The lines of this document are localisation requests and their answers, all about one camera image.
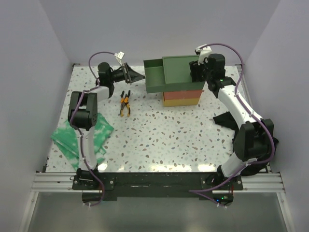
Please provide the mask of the orange black pliers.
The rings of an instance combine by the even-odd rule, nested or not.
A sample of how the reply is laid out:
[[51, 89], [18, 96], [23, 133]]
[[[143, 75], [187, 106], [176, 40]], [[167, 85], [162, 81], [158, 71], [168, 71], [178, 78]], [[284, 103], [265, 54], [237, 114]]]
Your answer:
[[129, 90], [127, 94], [125, 94], [125, 91], [122, 91], [121, 94], [121, 106], [120, 106], [120, 117], [124, 116], [124, 108], [127, 108], [127, 116], [130, 116], [131, 110], [130, 110], [130, 105], [129, 105], [129, 97], [130, 97], [131, 91]]

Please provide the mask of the orange drawer box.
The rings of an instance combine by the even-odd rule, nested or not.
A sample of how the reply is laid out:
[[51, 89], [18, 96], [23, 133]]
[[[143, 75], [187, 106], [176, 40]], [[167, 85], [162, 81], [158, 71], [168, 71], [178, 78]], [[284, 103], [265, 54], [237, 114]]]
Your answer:
[[180, 99], [195, 99], [200, 98], [202, 90], [182, 90], [164, 92], [164, 100], [180, 100]]

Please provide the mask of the green drawer box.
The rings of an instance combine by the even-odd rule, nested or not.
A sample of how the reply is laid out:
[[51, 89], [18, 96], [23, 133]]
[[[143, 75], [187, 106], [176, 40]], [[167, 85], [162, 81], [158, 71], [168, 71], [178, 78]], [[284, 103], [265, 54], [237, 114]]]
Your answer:
[[197, 55], [144, 60], [146, 92], [202, 90], [205, 83], [193, 82], [190, 75], [189, 63], [197, 60]]

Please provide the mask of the yellow drawer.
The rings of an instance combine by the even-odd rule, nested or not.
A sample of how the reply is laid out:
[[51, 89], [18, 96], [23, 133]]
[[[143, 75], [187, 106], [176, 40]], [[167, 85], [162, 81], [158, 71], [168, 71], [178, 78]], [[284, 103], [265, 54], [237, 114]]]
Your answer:
[[173, 100], [163, 100], [164, 107], [176, 107], [176, 106], [190, 106], [197, 105], [200, 98], [189, 98], [189, 99], [173, 99]]

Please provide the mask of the green white cloth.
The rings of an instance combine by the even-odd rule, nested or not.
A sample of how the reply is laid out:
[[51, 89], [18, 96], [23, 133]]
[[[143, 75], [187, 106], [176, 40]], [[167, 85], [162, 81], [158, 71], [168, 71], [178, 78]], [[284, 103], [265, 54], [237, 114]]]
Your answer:
[[[98, 164], [104, 161], [106, 150], [103, 148], [103, 145], [113, 130], [114, 128], [108, 123], [105, 117], [99, 113], [94, 131], [94, 152]], [[62, 123], [54, 131], [51, 138], [72, 165], [73, 169], [77, 170], [79, 167], [78, 139], [69, 122], [65, 121]]]

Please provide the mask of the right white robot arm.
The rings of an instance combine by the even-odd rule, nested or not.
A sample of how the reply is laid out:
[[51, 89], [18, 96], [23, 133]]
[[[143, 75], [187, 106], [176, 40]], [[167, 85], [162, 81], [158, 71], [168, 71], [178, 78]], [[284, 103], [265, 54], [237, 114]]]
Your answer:
[[191, 61], [190, 74], [194, 82], [206, 81], [208, 89], [228, 111], [213, 118], [217, 125], [234, 130], [233, 153], [208, 178], [209, 184], [221, 190], [232, 185], [232, 178], [255, 174], [275, 153], [274, 124], [263, 119], [245, 101], [236, 82], [225, 74], [225, 57], [207, 51], [197, 51], [197, 61]]

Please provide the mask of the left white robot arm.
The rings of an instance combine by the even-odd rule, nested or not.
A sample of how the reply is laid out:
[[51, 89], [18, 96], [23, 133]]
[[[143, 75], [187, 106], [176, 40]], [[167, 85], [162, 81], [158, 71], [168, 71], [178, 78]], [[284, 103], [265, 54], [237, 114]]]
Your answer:
[[94, 173], [98, 166], [94, 148], [98, 103], [113, 95], [115, 83], [124, 81], [131, 84], [143, 79], [145, 79], [145, 76], [134, 71], [127, 63], [114, 70], [109, 63], [103, 62], [98, 65], [98, 74], [95, 75], [95, 86], [93, 88], [72, 92], [68, 109], [68, 122], [77, 135], [78, 171], [89, 172], [83, 178], [83, 184], [88, 189], [96, 189], [100, 184], [99, 176]]

